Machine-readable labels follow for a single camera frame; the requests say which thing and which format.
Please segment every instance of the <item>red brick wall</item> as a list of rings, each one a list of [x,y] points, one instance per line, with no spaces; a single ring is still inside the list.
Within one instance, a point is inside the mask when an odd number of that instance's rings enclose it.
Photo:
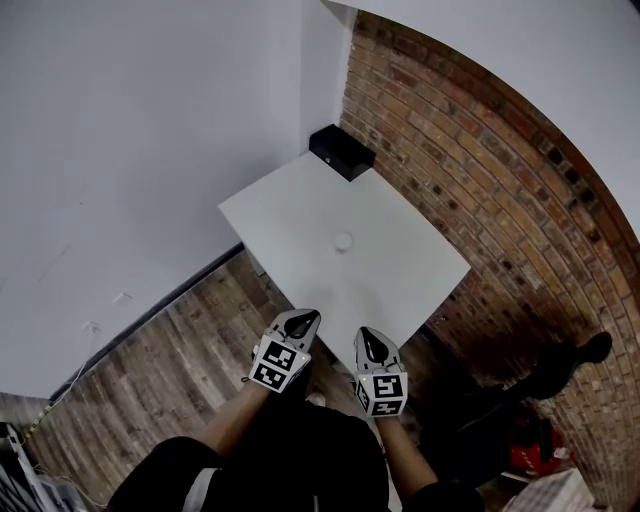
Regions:
[[[613,335],[606,364],[538,406],[598,499],[627,510],[640,476],[640,246],[596,172],[482,66],[364,12],[341,125],[471,264],[428,326],[479,382],[523,375],[545,343]]]

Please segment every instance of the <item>table top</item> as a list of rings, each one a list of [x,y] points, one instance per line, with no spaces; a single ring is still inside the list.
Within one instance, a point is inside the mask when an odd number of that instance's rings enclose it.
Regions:
[[[348,182],[310,152],[220,210],[287,299],[320,311],[318,335],[352,373],[359,327],[400,347],[470,268],[374,169]]]

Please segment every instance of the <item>black box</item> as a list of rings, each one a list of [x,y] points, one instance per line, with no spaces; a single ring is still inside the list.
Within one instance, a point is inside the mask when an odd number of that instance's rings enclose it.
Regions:
[[[332,124],[309,138],[309,150],[322,158],[347,181],[373,167],[376,154],[343,129]]]

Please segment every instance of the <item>black sleeve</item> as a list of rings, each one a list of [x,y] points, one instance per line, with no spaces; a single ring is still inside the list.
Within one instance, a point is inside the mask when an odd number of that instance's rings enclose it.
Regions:
[[[484,512],[484,501],[473,489],[459,484],[427,485],[415,493],[403,507],[403,512]]]
[[[220,468],[222,458],[190,437],[160,443],[131,472],[109,501],[108,511],[180,512],[194,480],[205,468]]]

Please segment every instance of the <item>wooden floor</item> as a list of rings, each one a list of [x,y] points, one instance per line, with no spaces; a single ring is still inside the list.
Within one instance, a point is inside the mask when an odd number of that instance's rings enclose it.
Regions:
[[[240,253],[84,375],[28,441],[28,452],[47,471],[70,477],[106,503],[157,443],[193,433],[235,396],[254,344],[290,307],[268,276],[258,278],[246,253]],[[327,349],[317,342],[313,350],[310,391],[324,393],[329,407],[362,416]],[[402,358],[414,400],[429,387],[430,368],[439,365],[439,372],[450,374],[418,334],[403,347]],[[0,420],[26,427],[44,405],[0,395]],[[417,435],[411,415],[404,421]]]

